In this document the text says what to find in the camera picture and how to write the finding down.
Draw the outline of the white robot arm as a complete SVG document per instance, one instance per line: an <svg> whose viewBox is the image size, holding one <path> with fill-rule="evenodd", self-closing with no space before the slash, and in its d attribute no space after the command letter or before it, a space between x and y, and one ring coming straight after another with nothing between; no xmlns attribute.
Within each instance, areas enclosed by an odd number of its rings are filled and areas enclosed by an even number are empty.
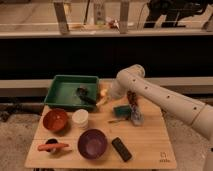
<svg viewBox="0 0 213 171"><path fill-rule="evenodd" d="M176 93L144 79L145 70L135 64L120 70L108 90L113 99L122 98L128 90L145 97L210 141L203 171L213 171L213 106Z"/></svg>

